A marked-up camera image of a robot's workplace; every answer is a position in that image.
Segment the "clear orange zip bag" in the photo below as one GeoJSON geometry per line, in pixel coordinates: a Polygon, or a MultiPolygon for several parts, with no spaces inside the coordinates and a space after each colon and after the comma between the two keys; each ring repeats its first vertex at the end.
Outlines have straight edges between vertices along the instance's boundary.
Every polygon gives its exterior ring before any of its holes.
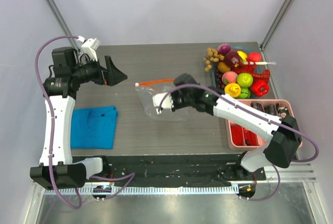
{"type": "Polygon", "coordinates": [[[172,112],[171,99],[167,97],[162,103],[162,110],[158,109],[160,100],[174,87],[173,79],[160,79],[134,84],[134,88],[143,105],[144,112],[152,119],[159,121],[186,121],[189,113],[187,108],[172,112]]]}

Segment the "yellow toy pear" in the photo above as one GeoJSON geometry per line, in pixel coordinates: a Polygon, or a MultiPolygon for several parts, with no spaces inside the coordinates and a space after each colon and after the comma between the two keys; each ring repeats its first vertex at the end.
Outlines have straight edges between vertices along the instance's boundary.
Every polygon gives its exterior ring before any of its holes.
{"type": "Polygon", "coordinates": [[[225,86],[224,92],[232,98],[237,98],[241,94],[241,87],[237,83],[229,83],[225,86]]]}

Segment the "dark red toy fruit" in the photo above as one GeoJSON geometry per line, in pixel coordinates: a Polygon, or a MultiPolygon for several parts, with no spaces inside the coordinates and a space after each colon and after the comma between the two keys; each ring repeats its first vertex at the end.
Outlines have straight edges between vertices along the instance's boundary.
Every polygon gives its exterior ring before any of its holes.
{"type": "Polygon", "coordinates": [[[234,68],[241,66],[241,59],[240,59],[239,54],[236,51],[229,51],[224,56],[223,62],[230,69],[234,69],[234,68]]]}

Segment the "green toy apple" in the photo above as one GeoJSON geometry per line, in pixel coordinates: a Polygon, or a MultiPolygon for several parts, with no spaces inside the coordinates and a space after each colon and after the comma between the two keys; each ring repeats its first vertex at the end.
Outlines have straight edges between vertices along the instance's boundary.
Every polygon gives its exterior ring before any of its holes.
{"type": "Polygon", "coordinates": [[[240,73],[236,81],[242,88],[249,88],[253,84],[253,77],[249,73],[240,73]]]}

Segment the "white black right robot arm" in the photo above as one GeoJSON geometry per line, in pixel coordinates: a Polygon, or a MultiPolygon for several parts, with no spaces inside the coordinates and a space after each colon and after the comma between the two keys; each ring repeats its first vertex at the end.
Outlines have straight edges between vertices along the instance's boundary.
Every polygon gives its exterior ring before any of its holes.
{"type": "Polygon", "coordinates": [[[258,135],[265,144],[243,154],[235,166],[235,174],[246,180],[257,169],[274,165],[288,168],[301,144],[296,118],[273,116],[232,98],[219,88],[205,87],[189,74],[183,73],[173,81],[171,92],[173,110],[192,107],[196,111],[227,119],[258,135]]]}

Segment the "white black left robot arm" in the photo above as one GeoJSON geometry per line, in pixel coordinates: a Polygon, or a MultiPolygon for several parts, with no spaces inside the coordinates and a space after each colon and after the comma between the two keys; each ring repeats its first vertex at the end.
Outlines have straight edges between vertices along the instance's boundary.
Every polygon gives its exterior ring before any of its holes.
{"type": "Polygon", "coordinates": [[[104,182],[111,175],[105,156],[73,162],[70,147],[72,115],[81,84],[94,82],[114,86],[126,80],[127,75],[108,55],[103,67],[98,58],[89,53],[83,53],[86,62],[82,64],[77,54],[72,47],[54,49],[54,75],[42,83],[46,107],[45,141],[39,164],[30,169],[30,177],[47,190],[81,188],[92,176],[104,182]]]}

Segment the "dark purple grape bunch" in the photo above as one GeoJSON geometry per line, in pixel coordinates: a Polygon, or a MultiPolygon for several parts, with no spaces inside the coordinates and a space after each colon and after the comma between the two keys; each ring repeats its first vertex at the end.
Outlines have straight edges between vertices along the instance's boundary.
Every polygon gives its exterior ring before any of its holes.
{"type": "Polygon", "coordinates": [[[223,73],[219,72],[218,70],[214,72],[214,81],[215,86],[221,90],[224,90],[225,84],[222,81],[223,73]]]}

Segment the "orange toy fruit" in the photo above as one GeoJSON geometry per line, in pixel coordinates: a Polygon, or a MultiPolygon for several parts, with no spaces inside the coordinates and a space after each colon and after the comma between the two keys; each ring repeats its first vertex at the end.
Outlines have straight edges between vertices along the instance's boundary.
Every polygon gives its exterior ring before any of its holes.
{"type": "Polygon", "coordinates": [[[217,69],[221,73],[226,73],[231,71],[231,68],[228,65],[226,65],[224,62],[220,62],[217,66],[217,69]]]}

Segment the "brown longan bunch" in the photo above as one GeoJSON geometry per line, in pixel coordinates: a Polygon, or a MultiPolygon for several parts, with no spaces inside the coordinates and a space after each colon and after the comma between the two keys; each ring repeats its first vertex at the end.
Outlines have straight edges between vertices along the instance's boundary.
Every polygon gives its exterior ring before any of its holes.
{"type": "Polygon", "coordinates": [[[213,69],[216,69],[219,62],[224,60],[224,56],[222,54],[219,54],[217,49],[215,48],[207,48],[207,54],[203,58],[204,64],[205,64],[205,71],[212,71],[213,69]]]}

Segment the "pink toy peach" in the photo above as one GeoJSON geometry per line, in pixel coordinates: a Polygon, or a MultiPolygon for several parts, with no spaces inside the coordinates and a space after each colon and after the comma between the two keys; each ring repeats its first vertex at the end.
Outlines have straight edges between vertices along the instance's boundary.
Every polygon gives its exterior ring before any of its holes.
{"type": "Polygon", "coordinates": [[[221,80],[224,85],[228,85],[230,83],[235,83],[237,81],[237,77],[237,73],[233,71],[228,71],[222,75],[221,80]]]}

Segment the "blue folded t-shirt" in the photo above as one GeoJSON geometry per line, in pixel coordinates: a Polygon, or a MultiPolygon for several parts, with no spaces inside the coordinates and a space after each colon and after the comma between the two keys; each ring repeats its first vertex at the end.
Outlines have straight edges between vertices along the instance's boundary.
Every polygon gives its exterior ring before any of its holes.
{"type": "Polygon", "coordinates": [[[75,109],[71,120],[72,149],[113,149],[118,111],[115,106],[75,109]]]}

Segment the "purple toy onion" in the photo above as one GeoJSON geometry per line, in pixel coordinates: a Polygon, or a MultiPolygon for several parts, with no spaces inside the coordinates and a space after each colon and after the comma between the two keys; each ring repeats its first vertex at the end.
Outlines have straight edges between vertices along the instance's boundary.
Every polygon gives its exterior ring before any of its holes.
{"type": "Polygon", "coordinates": [[[219,55],[225,56],[230,50],[231,46],[227,43],[223,43],[216,48],[219,55]]]}

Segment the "green toy lime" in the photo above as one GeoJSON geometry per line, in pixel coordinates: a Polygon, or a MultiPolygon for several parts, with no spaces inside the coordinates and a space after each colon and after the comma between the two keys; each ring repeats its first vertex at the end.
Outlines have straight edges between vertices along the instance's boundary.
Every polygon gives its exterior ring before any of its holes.
{"type": "Polygon", "coordinates": [[[251,97],[251,91],[249,88],[241,88],[239,99],[247,99],[251,97]]]}

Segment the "red toy meat piece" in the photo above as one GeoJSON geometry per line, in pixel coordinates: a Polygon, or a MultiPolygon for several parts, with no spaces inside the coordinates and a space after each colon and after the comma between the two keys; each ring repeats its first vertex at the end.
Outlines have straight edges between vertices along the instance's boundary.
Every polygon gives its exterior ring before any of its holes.
{"type": "Polygon", "coordinates": [[[244,145],[243,129],[239,125],[231,125],[232,143],[236,146],[244,145]]]}

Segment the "pink compartment tray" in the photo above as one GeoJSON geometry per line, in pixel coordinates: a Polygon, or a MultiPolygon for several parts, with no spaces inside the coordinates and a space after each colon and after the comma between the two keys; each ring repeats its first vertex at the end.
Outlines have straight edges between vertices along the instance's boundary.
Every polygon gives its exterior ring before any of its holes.
{"type": "MultiPolygon", "coordinates": [[[[247,109],[250,109],[251,111],[255,111],[255,109],[251,107],[251,103],[260,103],[262,104],[263,108],[269,104],[274,104],[276,108],[278,106],[287,106],[289,110],[289,115],[292,117],[294,116],[290,103],[283,99],[238,99],[236,103],[244,106],[247,109]]],[[[264,116],[265,118],[264,120],[262,120],[241,109],[236,109],[234,106],[230,106],[226,102],[222,102],[222,112],[225,112],[227,109],[232,111],[232,115],[227,116],[226,114],[223,114],[222,118],[225,119],[226,123],[228,146],[234,151],[252,151],[268,143],[268,141],[271,139],[271,136],[269,134],[277,128],[276,125],[270,125],[268,123],[268,119],[277,121],[277,119],[280,118],[279,116],[272,116],[266,114],[265,112],[260,112],[260,115],[264,116]],[[234,145],[232,143],[232,136],[230,130],[231,125],[239,125],[242,127],[242,129],[245,128],[252,131],[254,134],[257,135],[259,146],[247,146],[245,144],[245,140],[243,146],[234,145]]]]}

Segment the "red toy lobster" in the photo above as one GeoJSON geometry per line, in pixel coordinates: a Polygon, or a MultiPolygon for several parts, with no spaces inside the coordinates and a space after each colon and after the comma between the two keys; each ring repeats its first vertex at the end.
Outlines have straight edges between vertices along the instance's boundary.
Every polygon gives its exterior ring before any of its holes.
{"type": "Polygon", "coordinates": [[[242,64],[232,69],[233,72],[237,74],[241,73],[249,73],[252,75],[254,81],[255,80],[263,80],[266,83],[269,82],[271,77],[271,72],[269,69],[264,69],[263,71],[256,71],[256,64],[242,64]]]}

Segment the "yellow red toy fruit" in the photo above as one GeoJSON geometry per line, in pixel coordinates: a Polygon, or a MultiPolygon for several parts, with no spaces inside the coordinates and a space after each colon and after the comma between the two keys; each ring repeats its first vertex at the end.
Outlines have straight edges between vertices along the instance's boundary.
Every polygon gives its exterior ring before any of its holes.
{"type": "Polygon", "coordinates": [[[247,61],[247,57],[248,57],[248,55],[247,55],[245,52],[243,52],[243,51],[237,51],[237,53],[238,53],[240,59],[241,59],[243,62],[246,62],[246,61],[247,61]]]}

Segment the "dark patterned sushi roll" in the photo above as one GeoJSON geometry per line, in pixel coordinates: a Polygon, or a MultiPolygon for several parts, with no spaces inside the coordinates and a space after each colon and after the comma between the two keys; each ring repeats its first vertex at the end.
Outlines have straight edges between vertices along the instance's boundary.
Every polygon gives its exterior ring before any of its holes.
{"type": "Polygon", "coordinates": [[[251,103],[251,107],[258,111],[264,112],[264,108],[260,103],[251,103]]]}

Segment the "red toy bell pepper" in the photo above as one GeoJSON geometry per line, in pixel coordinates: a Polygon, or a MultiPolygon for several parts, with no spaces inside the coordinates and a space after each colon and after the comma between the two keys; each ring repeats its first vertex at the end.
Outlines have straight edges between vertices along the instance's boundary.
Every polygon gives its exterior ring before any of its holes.
{"type": "Polygon", "coordinates": [[[254,80],[253,84],[250,87],[250,90],[255,96],[261,97],[269,92],[270,87],[264,80],[258,79],[254,80]]]}

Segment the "teal fruit basket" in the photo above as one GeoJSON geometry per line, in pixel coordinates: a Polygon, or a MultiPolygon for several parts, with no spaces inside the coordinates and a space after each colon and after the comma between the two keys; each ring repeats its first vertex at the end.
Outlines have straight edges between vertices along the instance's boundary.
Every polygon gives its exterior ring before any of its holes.
{"type": "Polygon", "coordinates": [[[243,59],[242,53],[232,49],[228,43],[217,48],[207,48],[205,71],[212,73],[215,87],[233,98],[251,97],[250,87],[254,83],[255,63],[243,59]]]}

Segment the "dark sushi roll middle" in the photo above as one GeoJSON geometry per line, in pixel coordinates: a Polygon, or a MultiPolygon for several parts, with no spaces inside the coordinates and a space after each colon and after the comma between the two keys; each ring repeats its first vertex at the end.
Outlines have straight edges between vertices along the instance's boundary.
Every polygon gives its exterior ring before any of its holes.
{"type": "Polygon", "coordinates": [[[264,112],[272,116],[277,116],[277,111],[274,104],[269,104],[266,107],[264,107],[264,112]]]}

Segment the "flowered sushi roll right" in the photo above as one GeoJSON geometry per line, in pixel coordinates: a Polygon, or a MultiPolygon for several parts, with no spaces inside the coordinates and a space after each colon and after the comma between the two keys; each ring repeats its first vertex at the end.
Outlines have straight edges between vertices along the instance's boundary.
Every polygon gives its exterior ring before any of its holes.
{"type": "Polygon", "coordinates": [[[289,110],[287,108],[287,106],[281,106],[281,107],[277,107],[277,115],[281,118],[285,118],[287,115],[289,115],[289,110]]]}

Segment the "aluminium frame rail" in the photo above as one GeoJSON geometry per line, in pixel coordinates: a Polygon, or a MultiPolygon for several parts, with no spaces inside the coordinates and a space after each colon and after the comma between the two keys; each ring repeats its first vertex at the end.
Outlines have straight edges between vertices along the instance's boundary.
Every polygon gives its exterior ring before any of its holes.
{"type": "MultiPolygon", "coordinates": [[[[273,167],[268,166],[263,168],[266,179],[264,181],[277,181],[280,177],[282,182],[299,182],[303,180],[315,180],[314,172],[309,164],[295,164],[287,169],[274,170],[273,167]]],[[[60,189],[69,188],[81,188],[88,181],[107,181],[111,180],[117,185],[124,183],[124,177],[113,178],[113,177],[102,177],[100,174],[108,172],[108,168],[102,163],[101,169],[93,169],[89,171],[88,167],[83,164],[82,161],[72,164],[72,165],[55,165],[53,167],[53,173],[56,185],[60,189]]],[[[233,181],[239,183],[258,181],[256,179],[252,181],[233,181]]]]}

